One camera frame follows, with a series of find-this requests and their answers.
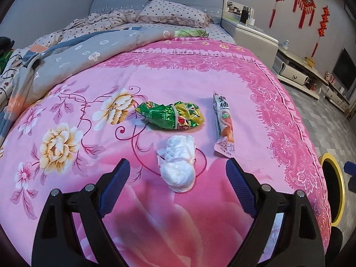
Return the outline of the yellow rim trash bin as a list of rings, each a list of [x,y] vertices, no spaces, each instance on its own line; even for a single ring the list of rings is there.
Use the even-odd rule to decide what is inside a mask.
[[[331,225],[336,227],[342,220],[346,203],[345,182],[342,170],[335,157],[329,152],[319,157],[319,163],[324,173],[328,191],[328,202],[331,208]]]

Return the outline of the white low tv cabinet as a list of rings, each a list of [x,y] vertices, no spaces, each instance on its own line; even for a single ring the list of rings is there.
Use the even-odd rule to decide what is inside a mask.
[[[320,74],[305,59],[283,47],[277,50],[272,71],[281,82],[297,88],[315,100],[319,100],[320,96],[326,97],[343,113],[350,107],[349,101],[332,83],[331,75]]]

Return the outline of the pomelo drink sachet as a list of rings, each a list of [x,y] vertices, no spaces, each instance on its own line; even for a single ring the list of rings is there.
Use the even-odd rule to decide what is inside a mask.
[[[214,150],[225,157],[232,158],[235,155],[235,144],[229,104],[223,95],[214,92],[213,107],[217,130],[217,142],[214,145]]]

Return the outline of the white plastic bag ball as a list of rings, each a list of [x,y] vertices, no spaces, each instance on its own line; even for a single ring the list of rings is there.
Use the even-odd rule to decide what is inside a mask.
[[[160,176],[176,193],[190,191],[196,181],[196,144],[190,135],[175,135],[157,150]]]

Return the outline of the white bedside cabinet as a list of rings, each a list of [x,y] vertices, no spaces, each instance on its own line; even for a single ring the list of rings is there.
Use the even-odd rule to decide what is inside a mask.
[[[232,36],[238,46],[254,53],[267,68],[272,69],[279,42],[277,39],[254,28],[228,18],[222,18],[221,26]]]

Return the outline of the red chinese knot right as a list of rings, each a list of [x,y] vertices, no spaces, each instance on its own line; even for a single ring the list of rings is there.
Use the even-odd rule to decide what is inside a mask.
[[[325,6],[323,8],[323,13],[321,15],[322,19],[319,22],[320,26],[317,29],[318,39],[317,39],[317,42],[316,42],[316,44],[314,46],[313,52],[311,54],[311,57],[314,57],[315,54],[316,54],[317,48],[319,46],[320,38],[325,36],[325,31],[327,30],[327,24],[329,22],[329,16],[330,16],[330,10],[329,10],[328,6]]]

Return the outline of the green foil snack wrapper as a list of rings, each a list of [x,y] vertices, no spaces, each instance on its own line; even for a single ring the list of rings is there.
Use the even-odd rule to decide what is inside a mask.
[[[152,101],[141,103],[135,108],[147,122],[161,128],[186,130],[204,123],[204,116],[194,103],[176,103],[164,105]]]

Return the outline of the red chinese knot centre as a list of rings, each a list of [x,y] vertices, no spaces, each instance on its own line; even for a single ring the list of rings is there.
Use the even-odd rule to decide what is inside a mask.
[[[303,28],[305,19],[308,15],[309,15],[308,26],[312,26],[314,14],[315,14],[315,10],[316,10],[316,5],[314,3],[314,0],[294,0],[293,13],[295,13],[297,9],[300,9],[302,12],[301,18],[300,18],[300,21],[298,24],[298,28],[299,29]]]

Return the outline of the polka dot crumpled duvet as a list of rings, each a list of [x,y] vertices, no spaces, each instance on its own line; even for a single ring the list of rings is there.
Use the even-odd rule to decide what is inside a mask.
[[[13,77],[21,66],[22,60],[31,47],[39,48],[41,52],[60,42],[92,34],[94,32],[113,30],[124,24],[133,23],[136,19],[134,10],[112,10],[108,13],[92,13],[82,19],[76,19],[68,26],[39,37],[31,45],[10,49],[1,55],[1,109],[3,109],[12,93]]]

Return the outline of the pink floral bedspread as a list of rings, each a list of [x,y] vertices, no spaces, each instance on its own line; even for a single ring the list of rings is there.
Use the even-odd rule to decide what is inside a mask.
[[[275,190],[303,190],[327,246],[331,211],[315,148],[293,100],[248,50],[210,39],[166,40],[122,53],[58,84],[20,115],[1,147],[1,225],[31,260],[40,213],[52,189],[75,192],[126,158],[130,178],[104,217],[130,266],[226,266],[247,234],[246,214],[226,176],[213,95],[227,100],[235,158]],[[172,132],[141,120],[144,101],[194,103],[204,123],[189,129],[196,181],[173,192],[157,151]]]

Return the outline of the grey patterned quilt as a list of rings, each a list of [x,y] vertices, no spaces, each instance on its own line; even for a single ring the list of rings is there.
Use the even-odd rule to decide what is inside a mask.
[[[59,43],[32,55],[13,77],[13,90],[1,111],[1,137],[5,138],[20,114],[55,85],[117,54],[174,38],[206,37],[202,29],[129,27],[103,31]]]

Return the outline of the black thermos bottle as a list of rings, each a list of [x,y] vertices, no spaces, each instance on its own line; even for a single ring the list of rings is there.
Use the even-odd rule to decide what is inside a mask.
[[[249,17],[249,8],[247,6],[244,6],[241,11],[240,22],[242,24],[246,24],[248,17]]]

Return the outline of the green floral folded blanket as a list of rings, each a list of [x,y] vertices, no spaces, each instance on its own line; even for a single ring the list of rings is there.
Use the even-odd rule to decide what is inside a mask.
[[[12,53],[13,53],[14,41],[8,37],[0,37],[0,67],[1,73],[5,70],[6,64],[8,63]]]

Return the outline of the polka dot pillow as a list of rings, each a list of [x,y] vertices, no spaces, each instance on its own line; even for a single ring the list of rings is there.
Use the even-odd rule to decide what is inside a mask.
[[[151,0],[138,14],[137,20],[144,23],[181,25],[193,28],[205,28],[210,24],[210,17],[205,12],[165,0]]]

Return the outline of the black wall television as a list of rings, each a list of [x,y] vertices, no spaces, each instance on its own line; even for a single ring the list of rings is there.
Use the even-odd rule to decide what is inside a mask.
[[[356,67],[345,48],[341,51],[332,73],[345,89],[350,90],[355,81]]]

